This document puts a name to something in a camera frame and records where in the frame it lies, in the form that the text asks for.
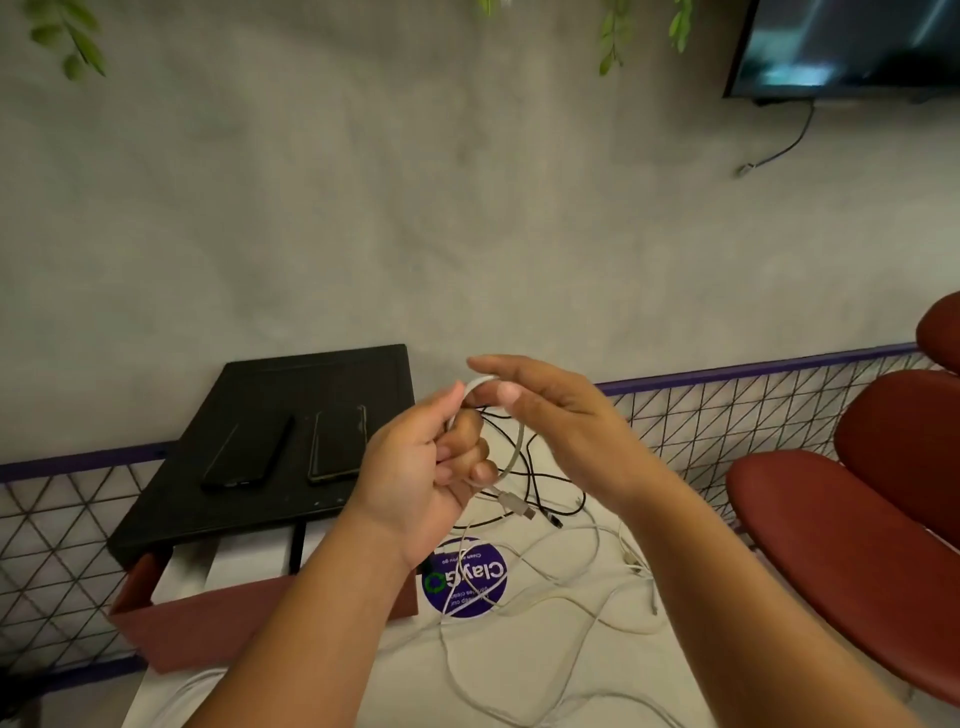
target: black cable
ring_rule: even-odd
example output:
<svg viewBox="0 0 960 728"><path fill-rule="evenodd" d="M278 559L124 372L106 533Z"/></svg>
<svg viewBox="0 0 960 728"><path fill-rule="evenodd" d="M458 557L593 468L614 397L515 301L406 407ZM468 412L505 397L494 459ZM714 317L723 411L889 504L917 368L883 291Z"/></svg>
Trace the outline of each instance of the black cable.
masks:
<svg viewBox="0 0 960 728"><path fill-rule="evenodd" d="M512 418L511 418L509 415L493 415L493 414L487 412L485 407L480 409L480 414L481 414L481 417L483 417L484 421L485 421L488 425L490 425L490 426L493 427L497 432L499 432L500 435L502 435L503 438L504 438L508 443L510 443L513 447L516 447L516 440L514 440L514 438L512 438L512 437L506 432L506 430L503 429L503 427L501 427L500 425L498 425L496 422L493 421L493 419L496 419L496 420L510 420L510 419L512 419ZM513 475L526 475L526 477L527 477L527 487L526 487L526 491L525 491L524 494L523 494L523 500L524 500L524 502L529 503L530 505L536 506L537 509L540 510L540 512L543 514L543 516L544 516L546 519L548 519L551 523L553 523L553 524L554 524L555 526L557 526L558 528L561 528L561 527L563 527L563 523L562 523L557 517L558 517L558 516L565 516L565 517L566 517L566 516L576 516L578 513L580 513L582 510L584 510L584 508L585 508L586 505L587 505L587 494L586 494L586 493L583 494L583 497L581 498L580 502L577 504L577 507L574 508L572 511L562 511L562 510L557 509L557 508L554 508L554 507L552 507L552 506L545 505L545 504L542 502L542 500L541 500L541 498L540 498L540 486L539 486L538 483L537 483L537 478L538 478L538 477L545 477L545 478L549 478L549 479L551 479L551 480L562 480L564 483L572 483L572 481L571 481L569 478L562 477L562 476L560 476L560 475L554 475L554 474L552 474L552 473L537 473L537 472L534 470L534 468L533 468L533 454L532 454L531 451L530 451L530 445L531 445L531 443L533 443L533 441L536 440L538 437L540 437L538 434L534 434L534 436L531 437L531 438L526 442L526 444L525 444L524 449L526 450L526 453L524 453L524 452L521 452L521 453L520 453L520 459L523 461L523 467L525 468L525 470L524 470L524 471L510 471L510 474L513 474ZM496 500L496 497L495 497L495 496L492 496L491 494L488 494L488 493L484 493L483 491L481 491L481 492L478 493L477 495L478 495L479 497L484 497L484 498L489 499L489 500ZM479 523L474 523L474 524L472 524L470 527L471 527L471 528L476 528L476 527L479 527L479 526L482 526L482 525L489 525L489 524L491 524L491 523L496 523L496 522L499 522L499 521L503 521L505 518L508 518L509 516L512 516L512 515L513 515L512 513L505 513L505 514L503 514L502 516L497 516L496 518L489 519L489 520L487 520L487 521L481 521L481 522L479 522ZM464 529L466 529L466 528L467 528L467 527L466 527L465 525L460 525L459 523L453 526L453 529L454 529L454 530L458 530L458 531L462 531L462 530L464 530Z"/></svg>
<svg viewBox="0 0 960 728"><path fill-rule="evenodd" d="M526 446L525 446L525 448L524 448L524 449L526 449L526 451L527 451L527 458L530 460L531 463L534 461L534 456L533 456L533 455L531 454L531 452L530 452L530 445L531 445L531 444L533 443L533 441L536 440L538 437L540 437L540 434L539 434L539 433L535 433L533 437L531 437L529 440L527 440L527 444L526 444ZM530 478L530 480L533 481L534 497L537 499L537 507L540 509L540 512L543 513L543 515L546 516L547 519L549 519L550 522L553 523L554 525L557 525L556 520L555 520L555 519L550 519L550 517L547 516L547 513L552 513L554 516L576 516L578 513L580 513L582 510L584 510L584 508L587 506L587 494L586 494L586 493L584 493L584 496L580 499L580 503L579 503L579 504L577 505L577 507L576 507L575 509L573 509L572 511L560 511L560 510L557 510L556 508L551 508L550 506L544 506L543 503L540 502L540 487L537 485L537 476L538 476L538 474L539 474L541 477L543 477L543 476L545 475L545 473L534 473L533 468L530 468L529 478ZM572 482L571 480L569 480L568 478L565 478L565 477L557 477L557 476L555 476L555 475L550 475L550 476L548 476L548 477L553 477L553 478L555 478L555 479L557 479L557 480L565 480L565 481L568 482L568 483Z"/></svg>
<svg viewBox="0 0 960 728"><path fill-rule="evenodd" d="M766 159L761 159L760 161L757 161L757 162L748 161L746 164L741 165L736 170L737 177L746 177L758 167L762 167L764 164L769 164L775 159L781 158L783 155L785 155L787 152L790 152L794 147L796 147L798 144L800 144L800 142L804 140L804 137L806 136L806 130L810 128L810 122L813 121L813 112L817 110L817 106L814 103L813 99L808 99L808 101L810 104L810 113L806 115L806 121L804 122L804 127L800 130L800 136L794 139L793 143L790 146L786 147L785 149L781 149L779 152L777 152L774 155L770 155L770 157Z"/></svg>

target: fingernail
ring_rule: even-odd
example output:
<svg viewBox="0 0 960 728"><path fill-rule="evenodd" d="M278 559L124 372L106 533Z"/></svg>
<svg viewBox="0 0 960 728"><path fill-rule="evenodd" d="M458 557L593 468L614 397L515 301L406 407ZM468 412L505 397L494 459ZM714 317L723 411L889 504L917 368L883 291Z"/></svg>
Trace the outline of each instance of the fingernail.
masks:
<svg viewBox="0 0 960 728"><path fill-rule="evenodd" d="M453 479L453 470L446 465L438 465L433 479L437 485L446 485L451 479Z"/></svg>
<svg viewBox="0 0 960 728"><path fill-rule="evenodd" d="M511 381L501 381L496 385L497 401L504 407L519 400L521 394L523 394L523 388L519 384L514 384Z"/></svg>

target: table surface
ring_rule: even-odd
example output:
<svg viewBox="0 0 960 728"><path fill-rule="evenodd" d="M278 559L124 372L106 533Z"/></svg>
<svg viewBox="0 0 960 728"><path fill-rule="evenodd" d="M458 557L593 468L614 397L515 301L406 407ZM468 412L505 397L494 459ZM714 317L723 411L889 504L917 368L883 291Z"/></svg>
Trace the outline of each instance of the table surface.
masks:
<svg viewBox="0 0 960 728"><path fill-rule="evenodd" d="M512 421L502 421L512 433ZM491 444L494 462L503 463L512 448L490 427L484 436ZM534 467L540 473L560 471L549 450L538 438L532 446ZM504 481L508 489L522 493L525 478L510 476ZM576 502L579 491L572 486L542 479L544 498L563 504ZM462 522L480 521L496 515L499 506L475 498ZM616 528L617 518L595 501L588 502L588 513L564 519L567 524L598 523ZM545 533L555 531L546 519L533 521L509 518L500 523L471 530L470 534L490 543L524 548ZM536 595L564 593L596 609L617 584L631 576L623 567L620 547L613 535L601 533L598 557L588 573L565 589L546 583L528 566L519 563L507 551L507 590L501 602L530 588ZM591 530L560 531L528 558L540 569L557 576L579 570L595 548L595 532ZM667 709L685 728L706 728L715 725L709 709L690 672L684 655L666 620L651 612L649 583L624 590L614 596L603 616L607 621L631 628L660 626L654 634L630 635L614 631L602 624L590 629L584 648L576 662L568 693L606 689L652 698ZM439 613L426 600L418 584L420 614L411 619L392 622L381 640L390 645L411 631L436 622ZM541 601L527 610L510 609L503 614L490 612L481 617L444 624L449 644L449 665L457 680L477 700L507 710L523 719L534 719L557 697L563 675L569 670L573 650L579 637L593 622L592 617L560 599ZM438 627L424 631L402 648L378 656L361 705L357 726L493 726L502 725L460 700L449 687L444 667L444 651ZM148 670L131 704L123 728L148 728L158 711L163 710L178 688L198 671L157 675ZM196 710L208 689L190 691L185 700L178 699L179 709L168 712L156 728L182 725ZM662 728L665 723L651 710L618 698L595 698L570 716L563 718L564 728L595 725L630 725Z"/></svg>

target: plant vine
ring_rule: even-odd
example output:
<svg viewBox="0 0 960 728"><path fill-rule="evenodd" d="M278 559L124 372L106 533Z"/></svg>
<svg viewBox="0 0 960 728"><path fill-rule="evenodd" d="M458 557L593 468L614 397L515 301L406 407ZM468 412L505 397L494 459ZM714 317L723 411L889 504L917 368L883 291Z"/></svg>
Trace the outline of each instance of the plant vine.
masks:
<svg viewBox="0 0 960 728"><path fill-rule="evenodd" d="M500 0L501 5L510 5L512 0ZM693 0L673 0L679 7L670 21L670 44L678 53L686 50L693 17ZM495 0L478 0L480 10L492 15ZM623 65L623 46L634 34L634 22L630 17L631 0L609 0L607 14L600 26L600 48L603 56L600 60L600 75L610 73L613 64Z"/></svg>
<svg viewBox="0 0 960 728"><path fill-rule="evenodd" d="M100 23L81 0L26 0L23 12L34 25L30 31L34 43L58 50L69 39L60 67L70 81L77 81L87 66L107 75L104 54L89 35L100 32Z"/></svg>
<svg viewBox="0 0 960 728"><path fill-rule="evenodd" d="M492 15L496 0L477 0L485 15ZM510 5L512 0L500 0L500 5ZM674 0L679 6L670 21L670 43L679 53L686 50L693 16L693 0ZM623 65L623 46L634 33L630 17L631 0L609 0L608 10L600 26L600 75L606 76L616 63ZM57 50L65 38L70 47L60 65L63 75L77 81L87 66L101 76L106 76L104 55L89 34L100 32L96 16L82 0L25 0L23 12L30 18L33 28L30 38L39 45Z"/></svg>

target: right hand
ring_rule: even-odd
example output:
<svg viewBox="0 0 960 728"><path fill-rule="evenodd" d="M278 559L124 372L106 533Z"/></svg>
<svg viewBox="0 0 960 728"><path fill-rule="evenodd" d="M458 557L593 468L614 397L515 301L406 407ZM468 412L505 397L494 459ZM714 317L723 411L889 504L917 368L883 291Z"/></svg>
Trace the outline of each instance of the right hand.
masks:
<svg viewBox="0 0 960 728"><path fill-rule="evenodd" d="M503 407L532 427L574 484L614 513L672 474L585 376L527 356L473 356L467 364L501 379L477 387L467 403Z"/></svg>

